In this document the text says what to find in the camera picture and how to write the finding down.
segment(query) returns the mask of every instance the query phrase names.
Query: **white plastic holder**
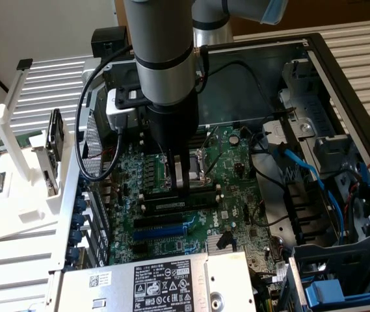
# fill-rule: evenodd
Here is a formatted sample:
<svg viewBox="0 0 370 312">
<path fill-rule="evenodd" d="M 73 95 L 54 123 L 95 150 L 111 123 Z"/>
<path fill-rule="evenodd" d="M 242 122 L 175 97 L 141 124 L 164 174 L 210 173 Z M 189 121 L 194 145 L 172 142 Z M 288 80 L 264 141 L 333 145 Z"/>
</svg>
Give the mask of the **white plastic holder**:
<svg viewBox="0 0 370 312">
<path fill-rule="evenodd" d="M 62 160 L 57 170 L 58 194 L 48 196 L 36 153 L 31 148 L 20 149 L 7 120 L 7 108 L 0 104 L 0 138 L 9 151 L 0 155 L 0 173 L 5 172 L 0 192 L 0 239 L 57 222 L 73 148 L 73 135 L 64 122 Z M 30 141 L 32 147 L 43 146 L 46 133 L 43 131 Z"/>
</svg>

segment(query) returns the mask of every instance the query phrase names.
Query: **regulatory symbols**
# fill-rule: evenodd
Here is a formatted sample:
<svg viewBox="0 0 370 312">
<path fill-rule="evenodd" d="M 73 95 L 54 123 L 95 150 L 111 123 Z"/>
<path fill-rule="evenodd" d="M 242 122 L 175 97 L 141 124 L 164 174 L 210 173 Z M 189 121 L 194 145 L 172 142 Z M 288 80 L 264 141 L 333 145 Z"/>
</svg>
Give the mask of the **regulatory symbols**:
<svg viewBox="0 0 370 312">
<path fill-rule="evenodd" d="M 146 295 L 146 284 L 145 283 L 136 284 L 135 288 L 134 288 L 134 295 L 136 297 L 145 297 L 145 295 Z"/>
<path fill-rule="evenodd" d="M 178 288 L 176 287 L 176 285 L 174 285 L 174 281 L 172 281 L 172 284 L 170 284 L 170 288 L 169 288 L 169 291 L 176 291 Z"/>
<path fill-rule="evenodd" d="M 179 286 L 180 288 L 186 288 L 187 282 L 184 279 L 181 279 L 179 282 Z"/>
<path fill-rule="evenodd" d="M 147 294 L 149 296 L 160 294 L 160 281 L 151 281 L 147 283 Z"/>
</svg>

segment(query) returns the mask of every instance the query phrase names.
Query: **metal mesh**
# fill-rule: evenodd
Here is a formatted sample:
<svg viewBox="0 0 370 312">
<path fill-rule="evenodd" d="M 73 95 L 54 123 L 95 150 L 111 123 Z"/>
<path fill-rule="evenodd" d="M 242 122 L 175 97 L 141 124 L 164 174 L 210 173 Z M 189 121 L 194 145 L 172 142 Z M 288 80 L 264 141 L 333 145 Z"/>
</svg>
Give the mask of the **metal mesh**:
<svg viewBox="0 0 370 312">
<path fill-rule="evenodd" d="M 88 158 L 83 159 L 86 171 L 92 176 L 101 174 L 102 164 L 102 145 L 99 138 L 98 128 L 96 126 L 94 114 L 88 117 L 86 130 L 86 144 L 88 145 Z"/>
</svg>

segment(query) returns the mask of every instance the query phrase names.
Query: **power supply label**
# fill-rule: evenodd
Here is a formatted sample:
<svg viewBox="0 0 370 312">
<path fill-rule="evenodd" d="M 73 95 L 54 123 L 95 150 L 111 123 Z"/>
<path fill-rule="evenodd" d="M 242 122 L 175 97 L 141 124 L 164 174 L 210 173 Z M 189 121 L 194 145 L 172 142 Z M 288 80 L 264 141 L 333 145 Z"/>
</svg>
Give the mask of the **power supply label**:
<svg viewBox="0 0 370 312">
<path fill-rule="evenodd" d="M 133 312 L 193 312 L 191 261 L 134 268 Z"/>
</svg>

